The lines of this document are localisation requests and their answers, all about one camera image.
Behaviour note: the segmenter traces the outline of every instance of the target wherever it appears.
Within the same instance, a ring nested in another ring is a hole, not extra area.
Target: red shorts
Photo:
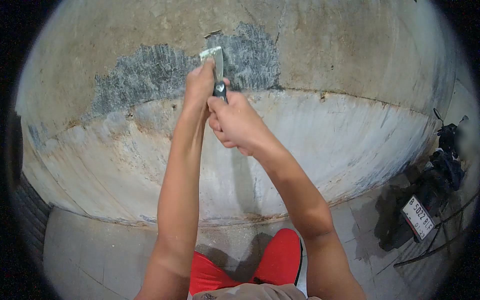
[[[301,267],[302,245],[297,233],[281,229],[268,243],[257,270],[249,283],[270,283],[277,286],[297,284]],[[231,288],[244,282],[232,280],[205,255],[195,251],[192,261],[189,292]]]

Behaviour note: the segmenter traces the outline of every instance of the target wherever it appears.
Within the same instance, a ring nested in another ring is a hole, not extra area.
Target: motorcycle mirror
[[[433,109],[433,113],[435,114],[435,116],[437,116],[437,119],[442,121],[442,126],[443,126],[444,125],[444,120],[442,120],[442,117],[440,117],[440,113],[438,112],[438,110],[436,108]]]

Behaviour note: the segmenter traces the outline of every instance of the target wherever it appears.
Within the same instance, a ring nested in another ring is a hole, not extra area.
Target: shirt
[[[192,300],[321,300],[318,297],[308,297],[294,285],[243,283],[233,288],[222,288],[193,295]]]

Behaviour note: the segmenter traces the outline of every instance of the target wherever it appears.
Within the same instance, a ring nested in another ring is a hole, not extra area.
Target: curved concrete wall
[[[154,222],[185,75],[220,45],[233,88],[326,199],[355,197],[431,147],[455,81],[444,24],[426,1],[64,1],[19,86],[24,172],[47,202]],[[202,225],[286,213],[208,130],[200,201]]]

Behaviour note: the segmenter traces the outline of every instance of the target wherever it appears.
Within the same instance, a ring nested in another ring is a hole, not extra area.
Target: tiled floor
[[[403,177],[391,184],[406,186]],[[335,228],[351,271],[370,300],[423,299],[434,291],[448,268],[446,251],[393,268],[393,264],[422,253],[428,246],[408,242],[386,253],[378,246],[381,215],[387,209],[389,185],[332,208]],[[250,278],[263,249],[289,220],[276,223],[200,228],[196,250],[207,255],[234,279]],[[156,240],[152,228],[134,228],[91,220],[54,209],[48,221],[44,269],[64,299],[133,299],[143,282],[148,257]],[[442,244],[439,237],[436,245]],[[306,293],[306,256],[298,287]]]

